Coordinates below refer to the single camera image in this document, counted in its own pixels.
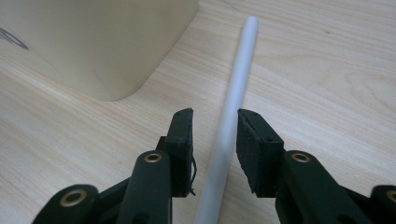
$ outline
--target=white rod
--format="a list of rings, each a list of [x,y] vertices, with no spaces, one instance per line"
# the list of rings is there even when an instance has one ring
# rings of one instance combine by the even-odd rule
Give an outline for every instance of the white rod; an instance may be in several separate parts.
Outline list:
[[[205,185],[195,215],[195,224],[218,222],[227,173],[235,147],[237,110],[244,99],[258,26],[259,20],[256,17],[250,16],[245,20],[215,144],[207,167]]]

